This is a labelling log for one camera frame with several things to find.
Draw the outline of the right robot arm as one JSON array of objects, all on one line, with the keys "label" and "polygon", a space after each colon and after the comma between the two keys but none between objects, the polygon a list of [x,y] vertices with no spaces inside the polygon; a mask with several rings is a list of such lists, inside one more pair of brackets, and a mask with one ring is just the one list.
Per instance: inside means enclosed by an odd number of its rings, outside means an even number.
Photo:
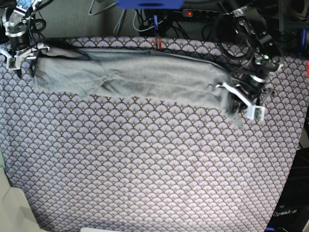
[{"label": "right robot arm", "polygon": [[24,61],[29,61],[29,72],[34,76],[39,55],[50,49],[38,42],[35,35],[42,37],[46,28],[46,21],[37,19],[36,13],[51,3],[51,0],[46,3],[18,0],[16,4],[5,7],[0,17],[0,54],[5,57],[6,69],[15,72],[19,78]]}]

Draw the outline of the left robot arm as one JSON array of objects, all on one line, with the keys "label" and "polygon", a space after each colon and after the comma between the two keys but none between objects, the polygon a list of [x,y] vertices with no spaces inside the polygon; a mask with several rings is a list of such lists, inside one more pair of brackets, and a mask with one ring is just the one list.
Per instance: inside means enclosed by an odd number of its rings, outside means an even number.
[{"label": "left robot arm", "polygon": [[232,17],[236,34],[243,38],[248,51],[241,57],[228,53],[221,43],[221,52],[233,60],[245,59],[247,62],[231,72],[234,75],[242,72],[241,79],[235,79],[236,84],[223,82],[217,87],[223,87],[234,95],[236,109],[247,108],[247,118],[263,120],[265,116],[265,99],[261,99],[265,84],[270,75],[278,71],[282,65],[280,50],[269,34],[262,16],[253,6],[251,0],[222,0],[220,5],[225,15]]}]

